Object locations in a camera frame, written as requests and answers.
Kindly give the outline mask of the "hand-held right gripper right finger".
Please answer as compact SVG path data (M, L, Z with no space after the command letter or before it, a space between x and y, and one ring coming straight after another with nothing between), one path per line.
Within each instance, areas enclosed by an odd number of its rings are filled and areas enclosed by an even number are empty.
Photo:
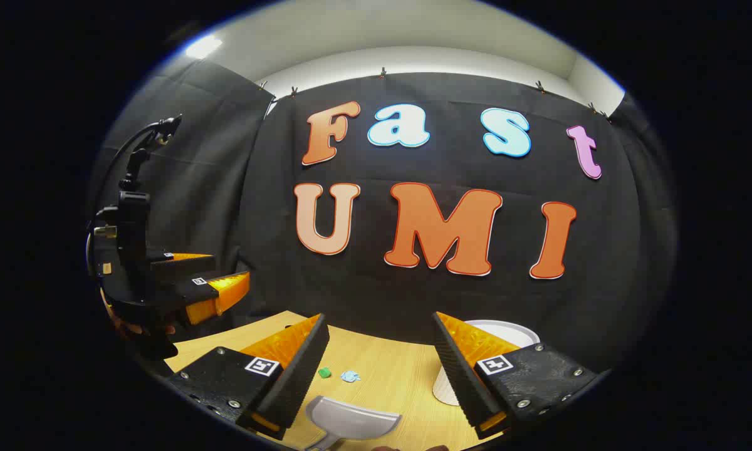
M480 439L540 428L599 382L554 346L513 345L442 312L432 320L442 368Z

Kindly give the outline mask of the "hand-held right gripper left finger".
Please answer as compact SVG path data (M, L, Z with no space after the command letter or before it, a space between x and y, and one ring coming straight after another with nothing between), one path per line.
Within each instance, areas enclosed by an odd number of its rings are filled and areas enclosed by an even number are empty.
M217 346L166 380L198 407L281 440L298 416L329 339L325 315L316 314L241 350Z

